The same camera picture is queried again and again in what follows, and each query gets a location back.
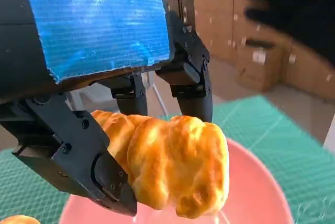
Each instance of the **pastry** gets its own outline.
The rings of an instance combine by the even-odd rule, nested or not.
[[[40,222],[33,217],[14,215],[0,221],[0,224],[40,224]]]
[[[221,210],[229,191],[229,154],[218,126],[189,116],[164,121],[99,110],[92,115],[138,202],[157,210],[174,204],[176,214],[189,219]]]

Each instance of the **bread roll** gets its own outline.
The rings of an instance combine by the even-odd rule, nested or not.
[[[221,210],[229,191],[229,155],[218,126],[189,116],[167,122],[103,111],[92,115],[139,202],[157,210],[174,204],[176,214],[189,219]]]
[[[40,224],[40,222],[33,217],[14,215],[0,221],[0,224]]]

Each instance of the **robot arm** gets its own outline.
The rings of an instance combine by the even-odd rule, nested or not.
[[[176,13],[167,11],[166,1],[162,3],[170,48],[167,59],[83,72],[61,82],[50,75],[54,73],[47,66],[48,51],[41,44],[43,35],[29,0],[11,0],[12,9],[0,16],[0,124],[18,139],[13,155],[58,190],[125,215],[137,212],[128,175],[107,152],[109,139],[102,128],[90,113],[71,111],[64,92],[99,82],[110,88],[122,113],[146,115],[140,73],[155,70],[170,84],[183,114],[211,121],[209,53],[197,34],[189,32]],[[12,17],[10,12],[23,4],[25,12]]]

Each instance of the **black metal bracket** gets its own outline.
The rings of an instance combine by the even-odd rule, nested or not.
[[[213,101],[208,72],[209,52],[199,36],[188,31],[175,12],[170,11],[170,19],[175,57],[156,74],[170,84],[172,96],[178,99],[183,115],[211,122]]]
[[[65,96],[0,106],[0,124],[19,141],[13,154],[58,190],[134,216],[128,175],[108,153],[109,138],[87,111],[71,111]]]
[[[148,115],[146,89],[140,73],[100,80],[99,84],[110,88],[121,113]]]

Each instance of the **grid pattern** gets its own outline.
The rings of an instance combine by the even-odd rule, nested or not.
[[[29,0],[55,81],[170,57],[162,0]]]
[[[68,198],[11,154],[0,152],[0,220],[27,215],[57,224]]]
[[[295,224],[335,223],[335,158],[314,138],[261,96],[215,106],[213,122],[264,162]],[[24,214],[54,224],[67,198],[9,150],[0,153],[0,219]]]

